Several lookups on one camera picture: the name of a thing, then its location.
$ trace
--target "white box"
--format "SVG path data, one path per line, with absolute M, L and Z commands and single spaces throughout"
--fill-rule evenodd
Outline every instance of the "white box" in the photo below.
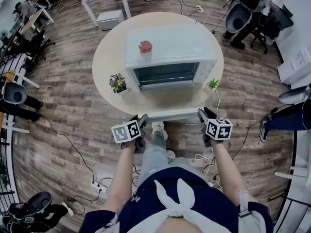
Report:
M 101 31 L 113 29 L 115 26 L 124 21 L 122 10 L 114 10 L 101 13 L 96 22 Z
M 233 125 L 228 119 L 209 119 L 206 134 L 214 140 L 229 140 Z
M 309 72 L 311 72 L 311 45 L 278 67 L 281 82 L 287 85 L 293 84 Z

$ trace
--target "navy top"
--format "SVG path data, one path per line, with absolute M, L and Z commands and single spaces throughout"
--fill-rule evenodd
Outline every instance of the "navy top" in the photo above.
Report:
M 194 191 L 195 203 L 192 210 L 226 227 L 230 232 L 238 233 L 239 206 L 236 207 L 222 192 L 210 187 L 202 178 L 181 167 L 171 167 L 156 172 L 139 186 L 134 195 L 140 198 L 139 201 L 131 201 L 131 199 L 127 201 L 118 216 L 120 233 L 128 232 L 144 219 L 166 209 L 157 197 L 154 180 L 161 183 L 167 195 L 179 203 L 177 194 L 179 178 L 183 179 Z M 265 205 L 249 202 L 248 209 L 259 212 L 265 220 L 266 232 L 273 232 L 273 223 Z M 88 212 L 79 233 L 94 233 L 110 223 L 114 216 L 115 213 L 111 211 Z

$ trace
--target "wooden floor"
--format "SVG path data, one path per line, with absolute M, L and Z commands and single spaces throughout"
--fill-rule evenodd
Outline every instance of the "wooden floor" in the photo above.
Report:
M 153 2 L 129 1 L 132 16 L 154 11 L 181 13 L 177 0 L 155 0 Z M 226 13 L 222 6 L 226 0 L 183 0 L 189 6 L 205 5 L 209 9 L 206 27 L 212 30 Z M 123 9 L 121 0 L 94 0 L 90 3 L 97 16 L 104 11 Z M 194 8 L 182 6 L 185 16 Z M 46 61 L 40 61 L 29 78 L 40 85 L 37 90 L 27 86 L 29 95 L 44 101 L 41 113 L 52 126 L 66 134 L 84 156 L 87 164 L 96 172 L 96 179 L 112 177 L 120 150 L 111 140 L 110 127 L 131 117 L 108 104 L 97 91 L 92 78 L 92 59 L 96 47 L 106 33 L 94 27 L 79 0 L 59 3 L 51 12 L 54 24 L 46 28 L 46 35 L 56 42 L 49 47 Z M 205 13 L 195 12 L 191 17 L 202 22 Z M 217 28 L 225 31 L 225 21 Z M 225 69 L 218 88 L 219 112 L 234 124 L 232 138 L 226 143 L 231 156 L 242 145 L 247 126 L 261 120 L 271 109 L 278 106 L 277 96 L 286 91 L 280 84 L 277 67 L 279 57 L 274 47 L 267 55 L 257 42 L 249 47 L 251 37 L 245 40 L 246 50 L 235 50 L 229 41 L 216 36 L 224 58 Z M 216 109 L 218 99 L 214 93 L 206 106 Z M 91 172 L 85 167 L 79 154 L 70 147 L 68 140 L 56 135 L 46 119 L 34 124 L 16 118 L 17 126 L 29 129 L 30 134 L 15 134 L 14 165 L 21 200 L 27 200 L 39 191 L 49 191 L 54 202 L 60 203 L 68 197 L 80 195 L 95 199 L 97 191 L 90 187 Z M 196 120 L 168 123 L 168 148 L 184 156 L 201 170 L 207 160 L 194 160 L 195 154 L 209 156 L 201 135 L 202 126 Z M 264 144 L 259 139 L 259 123 L 249 131 L 243 149 L 234 158 L 247 188 L 260 202 L 269 205 L 275 218 L 282 199 L 268 203 L 270 196 L 282 192 L 287 180 L 274 176 L 274 171 L 288 169 L 292 159 L 292 133 L 271 132 Z M 142 156 L 135 156 L 141 165 Z M 217 173 L 210 168 L 207 177 Z M 96 202 L 80 200 L 86 212 L 99 210 L 105 202 L 101 194 Z M 82 208 L 74 205 L 78 212 Z M 83 216 L 64 217 L 51 232 L 78 232 Z

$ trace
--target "white desk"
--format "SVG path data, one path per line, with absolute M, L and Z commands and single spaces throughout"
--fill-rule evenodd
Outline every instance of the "white desk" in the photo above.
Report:
M 132 17 L 113 28 L 100 42 L 93 59 L 93 79 L 103 98 L 117 109 L 131 115 L 193 108 L 204 102 L 213 93 L 213 90 L 210 90 L 206 84 L 140 91 L 125 71 L 126 48 L 124 46 L 126 46 L 128 31 L 146 27 L 195 23 L 196 20 L 180 14 L 153 12 Z M 222 49 L 215 36 L 203 25 L 200 26 L 204 28 L 218 60 L 208 81 L 213 78 L 220 80 L 224 70 Z M 127 83 L 125 97 L 115 94 L 109 85 L 109 77 L 116 73 L 125 77 Z

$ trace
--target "hand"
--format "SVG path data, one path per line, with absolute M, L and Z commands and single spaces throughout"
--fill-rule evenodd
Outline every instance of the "hand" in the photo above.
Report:
M 131 151 L 135 151 L 136 149 L 136 146 L 135 146 L 135 143 L 136 143 L 136 139 L 130 141 L 130 142 L 127 142 L 123 145 L 123 149 L 130 149 Z

